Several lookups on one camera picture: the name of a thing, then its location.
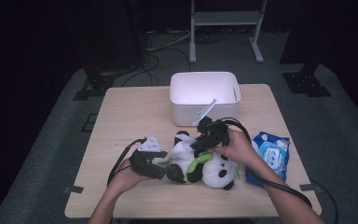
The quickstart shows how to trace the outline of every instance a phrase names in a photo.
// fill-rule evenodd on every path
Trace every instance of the black stand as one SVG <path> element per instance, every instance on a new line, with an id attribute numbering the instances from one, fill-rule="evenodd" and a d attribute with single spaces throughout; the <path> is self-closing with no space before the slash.
<path id="1" fill-rule="evenodd" d="M 305 63 L 298 73 L 283 73 L 292 93 L 306 93 L 309 97 L 331 96 L 325 86 L 321 86 L 314 73 L 319 62 Z"/>

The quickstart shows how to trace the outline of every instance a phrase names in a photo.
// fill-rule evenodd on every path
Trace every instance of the wooden table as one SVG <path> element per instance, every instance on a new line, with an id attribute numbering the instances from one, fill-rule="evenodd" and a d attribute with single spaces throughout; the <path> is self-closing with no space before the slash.
<path id="1" fill-rule="evenodd" d="M 133 140 L 155 135 L 163 150 L 173 146 L 178 131 L 197 137 L 196 127 L 178 127 L 172 121 L 169 87 L 112 88 L 106 92 L 89 144 L 74 186 L 84 188 L 71 192 L 65 214 L 68 217 L 90 217 L 106 189 L 106 180 L 119 155 Z M 264 131 L 290 137 L 281 111 L 268 85 L 240 85 L 241 102 L 237 119 L 251 137 Z M 131 155 L 137 146 L 132 147 Z M 296 145 L 291 138 L 287 184 L 300 190 L 310 183 Z M 125 192 L 117 201 L 115 218 L 199 218 L 199 217 L 277 217 L 267 193 L 235 179 L 233 189 L 209 189 L 202 181 L 180 185 L 166 176 L 162 180 L 141 183 Z M 303 191 L 313 209 L 322 208 L 313 190 Z"/>

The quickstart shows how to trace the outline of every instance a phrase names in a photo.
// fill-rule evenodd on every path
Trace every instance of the blue package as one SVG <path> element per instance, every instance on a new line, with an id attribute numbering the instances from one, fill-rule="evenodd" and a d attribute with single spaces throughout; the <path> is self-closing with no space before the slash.
<path id="1" fill-rule="evenodd" d="M 270 133 L 260 132 L 254 138 L 254 148 L 257 154 L 271 167 L 273 171 L 286 181 L 287 163 L 289 162 L 290 138 L 279 137 Z M 250 173 L 250 169 L 245 167 L 246 182 L 263 187 L 263 184 Z"/>

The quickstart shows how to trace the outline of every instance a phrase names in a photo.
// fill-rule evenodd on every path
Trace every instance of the panda plush toy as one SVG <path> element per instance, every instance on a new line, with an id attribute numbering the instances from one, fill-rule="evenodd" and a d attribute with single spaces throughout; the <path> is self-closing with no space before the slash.
<path id="1" fill-rule="evenodd" d="M 190 145 L 195 142 L 196 139 L 184 131 L 175 136 L 169 152 L 171 164 L 167 167 L 167 177 L 182 184 L 202 180 L 209 188 L 231 189 L 238 164 L 208 149 L 194 150 Z"/>

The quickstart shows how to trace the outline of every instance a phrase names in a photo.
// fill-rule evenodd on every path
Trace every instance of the white container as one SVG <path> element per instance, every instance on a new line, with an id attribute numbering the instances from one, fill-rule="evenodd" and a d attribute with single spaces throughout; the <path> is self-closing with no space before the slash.
<path id="1" fill-rule="evenodd" d="M 209 118 L 235 118 L 241 93 L 237 79 L 229 72 L 177 73 L 171 78 L 170 98 L 174 123 L 193 126 L 197 113 L 213 99 L 217 103 L 207 114 Z"/>

